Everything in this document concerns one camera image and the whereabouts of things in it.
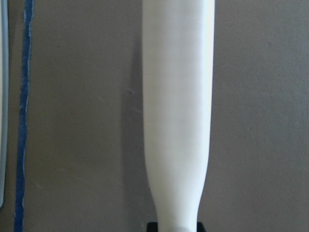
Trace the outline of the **beige hand brush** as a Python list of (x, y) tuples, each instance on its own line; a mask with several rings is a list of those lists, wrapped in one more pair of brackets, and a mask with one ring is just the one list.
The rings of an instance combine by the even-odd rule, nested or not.
[(215, 2), (142, 3), (144, 154), (160, 232), (195, 232), (210, 147)]

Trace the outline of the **beige dustpan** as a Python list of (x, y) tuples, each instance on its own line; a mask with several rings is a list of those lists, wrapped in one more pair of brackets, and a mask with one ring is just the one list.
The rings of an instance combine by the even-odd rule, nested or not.
[(8, 1), (0, 1), (0, 206), (4, 205), (8, 139), (9, 23)]

